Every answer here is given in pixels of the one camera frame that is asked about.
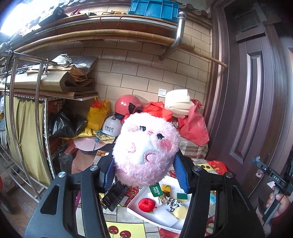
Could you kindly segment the white foam block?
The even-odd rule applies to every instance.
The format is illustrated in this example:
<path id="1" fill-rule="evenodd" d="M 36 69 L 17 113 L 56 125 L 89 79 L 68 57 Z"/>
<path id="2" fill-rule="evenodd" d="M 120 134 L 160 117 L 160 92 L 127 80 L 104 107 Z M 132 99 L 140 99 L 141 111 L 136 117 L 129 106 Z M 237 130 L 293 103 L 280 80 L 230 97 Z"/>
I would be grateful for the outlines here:
<path id="1" fill-rule="evenodd" d="M 154 210 L 151 220 L 166 227 L 172 227 L 178 222 L 178 219 L 166 209 Z"/>

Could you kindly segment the black plastic bag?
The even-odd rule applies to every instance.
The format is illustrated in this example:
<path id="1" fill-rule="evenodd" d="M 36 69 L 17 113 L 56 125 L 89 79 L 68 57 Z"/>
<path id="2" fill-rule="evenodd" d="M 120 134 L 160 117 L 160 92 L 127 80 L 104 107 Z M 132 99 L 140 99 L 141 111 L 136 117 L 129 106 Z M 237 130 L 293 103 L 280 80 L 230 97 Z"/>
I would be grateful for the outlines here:
<path id="1" fill-rule="evenodd" d="M 49 132 L 52 137 L 74 138 L 87 126 L 88 120 L 74 114 L 71 108 L 63 107 L 57 113 L 49 114 Z"/>

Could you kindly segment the pale yellow sponge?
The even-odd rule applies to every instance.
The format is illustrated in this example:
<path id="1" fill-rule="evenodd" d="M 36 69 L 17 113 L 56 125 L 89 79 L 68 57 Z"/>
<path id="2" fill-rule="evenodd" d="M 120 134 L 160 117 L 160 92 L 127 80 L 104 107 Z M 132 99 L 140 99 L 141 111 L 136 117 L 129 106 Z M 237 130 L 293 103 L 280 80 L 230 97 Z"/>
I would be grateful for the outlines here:
<path id="1" fill-rule="evenodd" d="M 185 219 L 187 216 L 188 209 L 185 206 L 176 207 L 173 211 L 173 215 L 178 219 Z"/>

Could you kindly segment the pink plush toy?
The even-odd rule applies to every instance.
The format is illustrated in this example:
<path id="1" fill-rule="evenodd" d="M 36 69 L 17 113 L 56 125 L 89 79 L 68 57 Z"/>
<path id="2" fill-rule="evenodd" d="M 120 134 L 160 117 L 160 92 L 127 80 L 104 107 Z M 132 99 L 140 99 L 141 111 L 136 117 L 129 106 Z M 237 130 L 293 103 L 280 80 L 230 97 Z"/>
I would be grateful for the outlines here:
<path id="1" fill-rule="evenodd" d="M 134 113 L 113 148 L 115 175 L 127 186 L 151 186 L 166 175 L 179 150 L 177 129 L 163 118 Z"/>

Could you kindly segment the red tote bag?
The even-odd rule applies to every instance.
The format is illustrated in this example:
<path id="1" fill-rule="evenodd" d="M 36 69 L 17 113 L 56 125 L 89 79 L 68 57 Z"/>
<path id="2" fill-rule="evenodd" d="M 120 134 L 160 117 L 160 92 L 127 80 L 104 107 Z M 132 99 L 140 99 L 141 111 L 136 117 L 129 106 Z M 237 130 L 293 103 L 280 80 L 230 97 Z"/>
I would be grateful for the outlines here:
<path id="1" fill-rule="evenodd" d="M 157 118 L 162 118 L 167 122 L 171 122 L 172 113 L 164 108 L 164 105 L 150 103 L 141 113 L 148 113 L 151 116 L 155 116 Z M 125 119 L 127 119 L 130 115 L 122 116 L 120 115 L 120 122 L 123 123 Z"/>

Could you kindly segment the bamboo pole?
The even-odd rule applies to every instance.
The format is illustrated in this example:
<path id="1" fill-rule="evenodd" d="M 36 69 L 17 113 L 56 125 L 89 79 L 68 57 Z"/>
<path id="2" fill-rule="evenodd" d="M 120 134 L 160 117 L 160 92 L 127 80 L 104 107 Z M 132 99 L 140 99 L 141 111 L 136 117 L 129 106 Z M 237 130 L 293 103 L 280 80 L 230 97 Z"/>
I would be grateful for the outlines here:
<path id="1" fill-rule="evenodd" d="M 130 30 L 121 30 L 121 29 L 108 29 L 108 30 L 85 30 L 85 31 L 76 31 L 70 33 L 64 33 L 56 36 L 46 37 L 32 43 L 29 43 L 25 46 L 16 48 L 17 52 L 28 53 L 35 51 L 37 49 L 45 48 L 48 46 L 69 43 L 74 41 L 83 41 L 83 40 L 131 40 L 131 41 L 140 41 L 154 43 L 158 45 L 171 46 L 175 43 L 175 39 L 168 38 L 165 36 L 155 35 L 146 32 L 139 31 L 130 31 Z"/>

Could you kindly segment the red snack package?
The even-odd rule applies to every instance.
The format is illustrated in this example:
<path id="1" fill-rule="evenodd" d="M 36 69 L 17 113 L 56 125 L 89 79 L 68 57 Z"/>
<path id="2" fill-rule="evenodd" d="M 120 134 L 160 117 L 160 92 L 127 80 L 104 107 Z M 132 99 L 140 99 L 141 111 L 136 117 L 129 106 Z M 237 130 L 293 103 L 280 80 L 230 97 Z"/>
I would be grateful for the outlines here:
<path id="1" fill-rule="evenodd" d="M 226 172 L 228 172 L 225 164 L 221 161 L 208 161 L 208 164 L 219 174 L 224 175 Z"/>

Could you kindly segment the black smartphone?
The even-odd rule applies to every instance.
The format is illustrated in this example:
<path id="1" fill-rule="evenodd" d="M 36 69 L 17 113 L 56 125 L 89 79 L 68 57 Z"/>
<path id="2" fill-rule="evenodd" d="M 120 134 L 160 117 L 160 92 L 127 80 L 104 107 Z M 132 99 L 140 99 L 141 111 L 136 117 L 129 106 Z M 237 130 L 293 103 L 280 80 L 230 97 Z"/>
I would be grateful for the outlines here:
<path id="1" fill-rule="evenodd" d="M 126 185 L 122 184 L 120 181 L 116 181 L 101 200 L 103 208 L 113 212 L 123 200 L 127 190 L 128 187 Z"/>

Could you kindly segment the white towel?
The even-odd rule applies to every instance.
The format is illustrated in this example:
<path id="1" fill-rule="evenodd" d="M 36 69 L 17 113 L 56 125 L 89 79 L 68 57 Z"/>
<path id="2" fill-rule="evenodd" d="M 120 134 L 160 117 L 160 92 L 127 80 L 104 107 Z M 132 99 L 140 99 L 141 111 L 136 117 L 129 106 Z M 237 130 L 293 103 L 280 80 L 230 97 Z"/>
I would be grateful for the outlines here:
<path id="1" fill-rule="evenodd" d="M 150 199 L 152 199 L 155 202 L 155 205 L 156 206 L 161 206 L 162 205 L 162 200 L 160 199 L 159 196 L 154 197 L 153 194 L 151 192 L 149 192 L 147 194 L 147 197 L 150 198 Z"/>

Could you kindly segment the yellow tissue pack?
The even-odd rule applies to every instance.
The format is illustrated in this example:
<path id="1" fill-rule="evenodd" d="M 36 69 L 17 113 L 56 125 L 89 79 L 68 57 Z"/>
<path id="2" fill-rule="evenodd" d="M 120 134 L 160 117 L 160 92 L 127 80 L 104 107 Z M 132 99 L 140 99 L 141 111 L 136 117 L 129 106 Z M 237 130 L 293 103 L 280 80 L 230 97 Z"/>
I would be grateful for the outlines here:
<path id="1" fill-rule="evenodd" d="M 171 187 L 166 184 L 156 183 L 154 185 L 149 186 L 149 189 L 154 197 L 170 197 L 171 195 Z"/>

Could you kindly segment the green yellow scrub sponge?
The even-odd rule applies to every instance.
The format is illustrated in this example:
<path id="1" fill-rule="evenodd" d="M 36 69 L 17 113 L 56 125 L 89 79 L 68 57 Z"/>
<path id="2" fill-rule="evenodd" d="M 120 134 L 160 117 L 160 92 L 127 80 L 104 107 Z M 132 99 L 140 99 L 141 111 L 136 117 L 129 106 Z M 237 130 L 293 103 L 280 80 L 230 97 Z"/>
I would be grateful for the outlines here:
<path id="1" fill-rule="evenodd" d="M 187 202 L 188 201 L 188 195 L 185 193 L 177 193 L 176 194 L 176 199 L 182 203 Z"/>

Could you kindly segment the red paper bag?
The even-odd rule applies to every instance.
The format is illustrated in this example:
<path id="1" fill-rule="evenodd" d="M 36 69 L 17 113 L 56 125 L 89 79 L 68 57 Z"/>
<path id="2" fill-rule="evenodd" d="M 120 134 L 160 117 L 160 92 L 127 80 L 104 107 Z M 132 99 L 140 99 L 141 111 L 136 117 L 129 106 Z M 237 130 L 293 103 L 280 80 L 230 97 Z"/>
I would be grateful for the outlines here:
<path id="1" fill-rule="evenodd" d="M 205 119 L 199 112 L 202 103 L 196 99 L 191 101 L 194 105 L 189 109 L 189 114 L 178 119 L 178 132 L 181 137 L 202 147 L 209 142 Z"/>

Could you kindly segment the purple grey braided rope knot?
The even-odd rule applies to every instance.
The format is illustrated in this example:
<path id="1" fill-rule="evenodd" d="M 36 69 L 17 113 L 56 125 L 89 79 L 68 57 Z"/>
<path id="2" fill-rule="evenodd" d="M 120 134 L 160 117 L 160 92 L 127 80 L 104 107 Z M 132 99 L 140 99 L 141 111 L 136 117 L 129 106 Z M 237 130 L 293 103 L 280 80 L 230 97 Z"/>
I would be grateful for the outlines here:
<path id="1" fill-rule="evenodd" d="M 256 177 L 261 179 L 264 175 L 264 172 L 261 169 L 258 169 L 255 175 Z"/>

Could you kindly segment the metal rack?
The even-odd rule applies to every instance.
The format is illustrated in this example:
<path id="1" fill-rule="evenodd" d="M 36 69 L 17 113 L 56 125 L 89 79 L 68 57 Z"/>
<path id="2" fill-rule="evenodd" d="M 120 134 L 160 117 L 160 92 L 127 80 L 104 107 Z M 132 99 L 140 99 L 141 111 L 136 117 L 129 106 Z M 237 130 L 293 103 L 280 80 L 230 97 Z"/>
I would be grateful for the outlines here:
<path id="1" fill-rule="evenodd" d="M 1 146 L 1 158 L 6 172 L 13 181 L 35 202 L 39 202 L 56 176 L 54 159 L 57 152 L 50 137 L 49 115 L 57 113 L 63 105 L 62 98 L 41 94 L 41 79 L 52 64 L 42 59 L 11 50 L 1 51 L 1 79 L 4 99 L 4 122 L 7 146 Z M 16 77 L 23 70 L 21 62 L 31 62 L 37 67 L 36 88 L 20 90 L 15 87 Z"/>

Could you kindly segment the black white patterned scrunchie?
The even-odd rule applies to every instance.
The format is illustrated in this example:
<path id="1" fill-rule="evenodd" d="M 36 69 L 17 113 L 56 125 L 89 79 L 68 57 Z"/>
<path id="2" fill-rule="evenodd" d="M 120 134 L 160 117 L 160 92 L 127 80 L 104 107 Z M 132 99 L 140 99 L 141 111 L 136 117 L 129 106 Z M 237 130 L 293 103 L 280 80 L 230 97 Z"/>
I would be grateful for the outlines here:
<path id="1" fill-rule="evenodd" d="M 182 206 L 182 202 L 175 199 L 175 198 L 169 198 L 168 201 L 167 201 L 167 206 L 169 207 L 169 211 L 170 212 L 174 212 L 174 210 L 177 208 L 177 207 L 180 207 Z"/>

